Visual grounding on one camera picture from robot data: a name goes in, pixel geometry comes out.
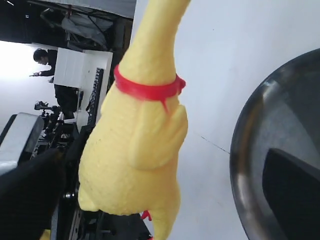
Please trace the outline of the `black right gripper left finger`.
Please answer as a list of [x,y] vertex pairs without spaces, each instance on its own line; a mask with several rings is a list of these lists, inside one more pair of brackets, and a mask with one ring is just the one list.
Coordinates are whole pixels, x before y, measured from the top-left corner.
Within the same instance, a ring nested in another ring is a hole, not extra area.
[[63,154],[49,149],[0,177],[0,238],[39,240],[65,189]]

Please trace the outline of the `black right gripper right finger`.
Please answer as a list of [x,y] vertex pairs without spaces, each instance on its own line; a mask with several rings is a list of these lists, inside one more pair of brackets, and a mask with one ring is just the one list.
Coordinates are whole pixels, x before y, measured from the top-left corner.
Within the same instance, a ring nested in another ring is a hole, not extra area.
[[278,148],[267,152],[264,197],[289,240],[320,238],[320,170]]

